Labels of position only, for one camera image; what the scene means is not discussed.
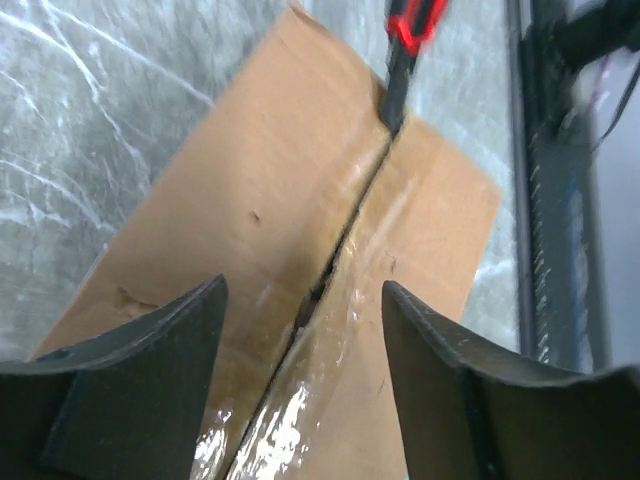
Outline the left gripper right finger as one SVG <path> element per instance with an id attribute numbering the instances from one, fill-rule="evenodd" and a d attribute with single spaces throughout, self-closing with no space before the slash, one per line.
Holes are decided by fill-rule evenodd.
<path id="1" fill-rule="evenodd" d="M 382 288 L 384 342 L 412 479 L 635 479 L 639 370 L 586 375 L 509 351 Z"/>

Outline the red black utility knife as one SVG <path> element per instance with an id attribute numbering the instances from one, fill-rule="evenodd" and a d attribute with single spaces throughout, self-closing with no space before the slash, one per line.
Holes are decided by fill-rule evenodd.
<path id="1" fill-rule="evenodd" d="M 392 137 L 400 132 L 404 122 L 405 103 L 419 54 L 434 35 L 447 6 L 447 0 L 387 2 L 387 83 L 379 115 Z"/>

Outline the brown cardboard express box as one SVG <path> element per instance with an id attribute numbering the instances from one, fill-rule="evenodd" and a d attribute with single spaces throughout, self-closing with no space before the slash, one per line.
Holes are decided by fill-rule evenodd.
<path id="1" fill-rule="evenodd" d="M 388 279 L 458 319 L 500 193 L 430 126 L 391 138 L 378 78 L 286 7 L 38 346 L 119 326 L 223 274 L 202 423 L 213 479 L 401 479 Z"/>

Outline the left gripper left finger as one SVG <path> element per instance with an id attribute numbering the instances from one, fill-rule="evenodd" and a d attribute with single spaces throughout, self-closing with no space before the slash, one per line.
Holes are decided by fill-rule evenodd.
<path id="1" fill-rule="evenodd" d="M 228 299 L 216 276 L 33 361 L 1 365 L 5 479 L 186 479 Z"/>

